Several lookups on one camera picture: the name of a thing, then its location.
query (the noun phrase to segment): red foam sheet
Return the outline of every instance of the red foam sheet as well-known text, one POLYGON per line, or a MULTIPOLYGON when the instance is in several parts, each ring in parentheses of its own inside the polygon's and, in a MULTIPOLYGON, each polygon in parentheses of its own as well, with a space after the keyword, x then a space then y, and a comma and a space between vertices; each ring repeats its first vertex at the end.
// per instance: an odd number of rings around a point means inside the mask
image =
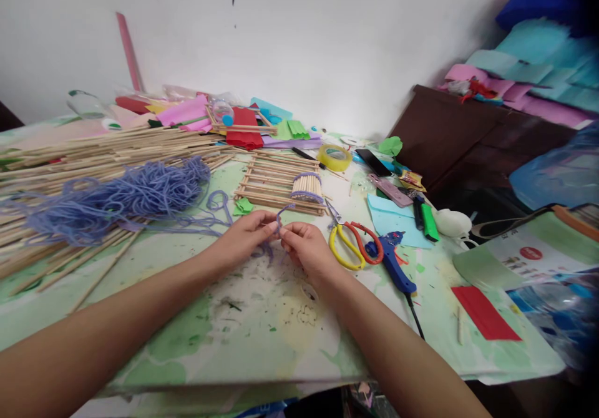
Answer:
MULTIPOLYGON (((234 125, 253 125, 258 126, 256 121, 256 113, 246 108, 233 108, 235 113, 234 125)), ((244 147, 248 150, 254 150, 255 148, 262 148, 264 142, 262 142, 262 136, 259 132, 239 132, 239 131, 227 131, 226 142, 229 145, 236 145, 238 147, 244 147)))
POLYGON ((452 287, 451 290, 486 340, 522 340, 478 288, 452 287))

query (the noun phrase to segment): tape roll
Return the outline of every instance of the tape roll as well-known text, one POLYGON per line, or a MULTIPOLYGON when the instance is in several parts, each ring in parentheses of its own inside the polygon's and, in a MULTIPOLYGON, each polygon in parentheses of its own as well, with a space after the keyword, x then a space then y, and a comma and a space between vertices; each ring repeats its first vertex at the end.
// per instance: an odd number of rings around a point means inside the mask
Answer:
POLYGON ((320 150, 318 150, 316 159, 325 164, 326 168, 329 170, 342 172, 349 167, 351 154, 339 145, 323 145, 320 147, 320 150))

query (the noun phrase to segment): stick ladder craft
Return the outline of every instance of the stick ladder craft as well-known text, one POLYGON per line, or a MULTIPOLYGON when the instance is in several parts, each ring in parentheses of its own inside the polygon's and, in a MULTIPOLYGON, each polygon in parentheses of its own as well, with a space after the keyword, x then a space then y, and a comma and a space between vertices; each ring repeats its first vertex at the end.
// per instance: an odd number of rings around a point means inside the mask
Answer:
POLYGON ((235 199, 282 208, 295 204, 297 212, 324 215, 318 161, 255 150, 235 199))

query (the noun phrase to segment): wooden cabinet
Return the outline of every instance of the wooden cabinet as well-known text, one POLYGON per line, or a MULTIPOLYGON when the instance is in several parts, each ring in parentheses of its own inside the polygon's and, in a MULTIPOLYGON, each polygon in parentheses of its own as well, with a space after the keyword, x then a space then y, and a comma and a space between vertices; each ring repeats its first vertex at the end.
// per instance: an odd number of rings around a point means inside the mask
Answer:
POLYGON ((437 208, 482 187, 509 187, 516 168, 565 145, 576 131, 540 117, 417 85, 390 135, 397 161, 420 173, 437 208))

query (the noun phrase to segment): scissors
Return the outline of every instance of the scissors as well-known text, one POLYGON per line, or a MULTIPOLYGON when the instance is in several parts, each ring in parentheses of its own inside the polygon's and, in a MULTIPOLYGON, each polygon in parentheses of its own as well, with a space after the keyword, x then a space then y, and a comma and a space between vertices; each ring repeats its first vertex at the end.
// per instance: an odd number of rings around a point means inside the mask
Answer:
POLYGON ((366 228, 365 226, 362 226, 360 223, 356 223, 355 221, 352 221, 351 223, 348 223, 347 221, 344 222, 343 219, 341 218, 341 214, 339 212, 337 212, 337 209, 335 209, 335 207, 333 207, 333 205, 329 202, 329 200, 326 200, 326 205, 329 208, 331 215, 333 216, 333 220, 335 221, 335 226, 333 227, 333 230, 331 231, 331 235, 329 236, 329 247, 331 248, 331 251, 335 255, 335 258, 337 259, 337 261, 341 265, 343 265, 345 268, 349 268, 350 270, 361 270, 366 265, 366 262, 368 262, 371 265, 376 265, 376 264, 381 263, 384 253, 382 250, 381 241, 376 236, 376 234, 373 233, 370 229, 366 228), (357 249, 349 241, 349 239, 345 236, 345 234, 343 233, 343 226, 346 226, 350 231, 352 231, 354 233, 354 236, 356 236, 356 241, 358 242, 359 249, 357 249), (370 235, 370 237, 373 238, 374 244, 376 245, 376 248, 377 248, 376 259, 371 259, 370 256, 368 255, 368 253, 366 252, 366 250, 364 249, 364 245, 362 244, 362 239, 360 238, 360 234, 358 233, 356 228, 361 229, 362 231, 368 233, 368 235, 370 235), (350 262, 347 262, 346 260, 342 259, 341 256, 339 256, 339 253, 337 252, 337 249, 335 248, 335 236, 338 233, 341 236, 341 240, 343 240, 343 243, 345 243, 345 245, 351 250, 351 252, 354 253, 358 257, 358 259, 360 260, 359 264, 352 265, 350 262))

